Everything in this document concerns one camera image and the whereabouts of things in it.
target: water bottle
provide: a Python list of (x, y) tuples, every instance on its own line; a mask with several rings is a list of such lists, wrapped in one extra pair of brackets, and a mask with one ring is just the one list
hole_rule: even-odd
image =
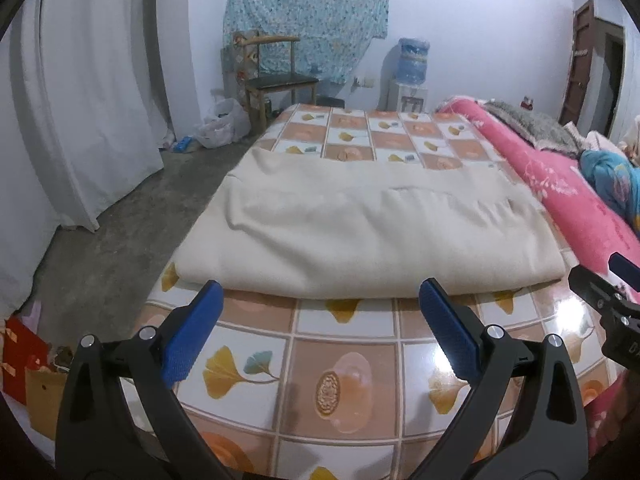
[(426, 79), (427, 54), (431, 45), (428, 41), (411, 38), (401, 38), (398, 45), (400, 59), (396, 81), (405, 85), (421, 85)]

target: door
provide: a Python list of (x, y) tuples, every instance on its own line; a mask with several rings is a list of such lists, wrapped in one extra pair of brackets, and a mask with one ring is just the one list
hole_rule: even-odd
[(624, 40), (617, 40), (610, 36), (605, 52), (605, 62), (607, 63), (610, 73), (609, 88), (611, 88), (613, 94), (607, 125), (604, 127), (603, 133), (607, 138), (611, 134), (613, 119), (616, 117), (620, 87), (622, 86), (622, 75), (625, 69), (625, 45), (623, 41)]
[(574, 18), (574, 51), (569, 84), (564, 97), (564, 105), (560, 114), (560, 124), (564, 126), (570, 121), (578, 124), (584, 96), (587, 93), (591, 73), (591, 59), (596, 42), (595, 13), (593, 0), (589, 0), (575, 13)]

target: small red object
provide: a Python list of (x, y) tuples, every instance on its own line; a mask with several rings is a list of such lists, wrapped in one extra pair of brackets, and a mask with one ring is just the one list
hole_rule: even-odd
[(529, 97), (525, 97), (522, 100), (522, 102), (520, 103), (520, 107), (524, 108), (525, 110), (532, 111), (533, 110), (533, 99), (531, 99)]
[(47, 344), (25, 327), (17, 317), (6, 322), (6, 334), (2, 351), (2, 389), (18, 402), (27, 404), (24, 369), (39, 369), (47, 365)]

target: blue floral cloth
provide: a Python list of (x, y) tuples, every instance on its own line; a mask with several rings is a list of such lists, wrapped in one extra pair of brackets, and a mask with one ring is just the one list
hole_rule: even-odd
[(586, 151), (580, 157), (580, 171), (640, 238), (640, 168), (615, 153)]
[[(296, 72), (343, 84), (372, 38), (386, 38), (388, 0), (228, 0), (225, 43), (237, 30), (299, 36)], [(260, 49), (265, 72), (289, 71), (289, 43)]]

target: beige blanket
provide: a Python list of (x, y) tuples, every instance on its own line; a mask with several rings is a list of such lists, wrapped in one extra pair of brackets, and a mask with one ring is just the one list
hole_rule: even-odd
[(565, 273), (526, 190), (495, 168), (424, 170), (254, 148), (175, 254), (178, 275), (293, 298), (514, 290)]

